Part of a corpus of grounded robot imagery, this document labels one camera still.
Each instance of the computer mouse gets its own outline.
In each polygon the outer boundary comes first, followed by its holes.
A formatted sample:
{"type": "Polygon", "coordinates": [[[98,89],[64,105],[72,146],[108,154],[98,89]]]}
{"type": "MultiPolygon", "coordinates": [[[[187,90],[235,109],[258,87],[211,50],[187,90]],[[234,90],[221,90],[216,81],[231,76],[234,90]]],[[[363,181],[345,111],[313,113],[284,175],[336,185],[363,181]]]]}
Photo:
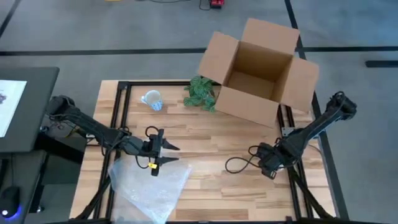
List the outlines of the computer mouse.
{"type": "Polygon", "coordinates": [[[8,187],[0,195],[0,211],[4,218],[10,218],[18,211],[19,187],[8,187]]]}

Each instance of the box flap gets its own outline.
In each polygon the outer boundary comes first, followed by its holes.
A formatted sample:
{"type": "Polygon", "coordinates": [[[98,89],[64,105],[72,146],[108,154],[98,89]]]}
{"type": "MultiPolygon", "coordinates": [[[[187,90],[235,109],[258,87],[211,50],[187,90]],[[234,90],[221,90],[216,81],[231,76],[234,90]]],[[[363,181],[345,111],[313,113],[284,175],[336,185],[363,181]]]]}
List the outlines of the box flap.
{"type": "Polygon", "coordinates": [[[274,127],[279,104],[226,86],[221,87],[216,110],[274,127]]]}
{"type": "Polygon", "coordinates": [[[317,64],[293,58],[280,102],[300,111],[309,111],[318,77],[317,64]]]}
{"type": "Polygon", "coordinates": [[[292,55],[299,34],[298,29],[250,18],[244,28],[242,41],[292,55]]]}
{"type": "Polygon", "coordinates": [[[232,68],[238,44],[235,38],[214,32],[201,59],[198,74],[223,84],[232,68]]]}

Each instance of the red object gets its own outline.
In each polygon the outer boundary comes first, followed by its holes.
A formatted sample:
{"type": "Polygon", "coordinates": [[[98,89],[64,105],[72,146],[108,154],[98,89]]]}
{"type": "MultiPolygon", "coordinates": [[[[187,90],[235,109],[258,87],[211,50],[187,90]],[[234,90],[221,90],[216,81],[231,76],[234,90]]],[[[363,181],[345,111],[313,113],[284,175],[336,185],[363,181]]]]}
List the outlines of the red object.
{"type": "Polygon", "coordinates": [[[210,0],[211,8],[221,8],[224,4],[224,0],[210,0]]]}

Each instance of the blue light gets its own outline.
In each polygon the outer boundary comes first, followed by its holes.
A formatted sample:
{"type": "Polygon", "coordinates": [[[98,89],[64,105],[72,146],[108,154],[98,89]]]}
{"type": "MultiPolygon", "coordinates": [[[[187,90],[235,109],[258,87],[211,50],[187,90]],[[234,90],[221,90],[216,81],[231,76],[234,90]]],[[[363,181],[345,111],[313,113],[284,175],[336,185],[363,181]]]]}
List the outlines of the blue light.
{"type": "Polygon", "coordinates": [[[18,209],[17,209],[17,212],[13,216],[11,216],[9,218],[4,218],[4,219],[5,219],[5,221],[8,221],[8,222],[9,221],[14,221],[14,220],[16,220],[19,217],[21,212],[22,212],[22,206],[19,206],[18,209]]]}

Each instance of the yellow tag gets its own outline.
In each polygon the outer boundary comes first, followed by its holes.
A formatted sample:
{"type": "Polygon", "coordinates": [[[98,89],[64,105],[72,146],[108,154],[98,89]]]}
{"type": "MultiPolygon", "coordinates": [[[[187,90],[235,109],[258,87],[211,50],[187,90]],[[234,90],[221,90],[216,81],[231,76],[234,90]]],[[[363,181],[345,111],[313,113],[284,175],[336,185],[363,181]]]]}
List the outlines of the yellow tag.
{"type": "Polygon", "coordinates": [[[150,168],[152,168],[152,169],[156,169],[157,168],[157,165],[156,164],[153,164],[153,163],[148,163],[148,166],[150,167],[150,168]]]}

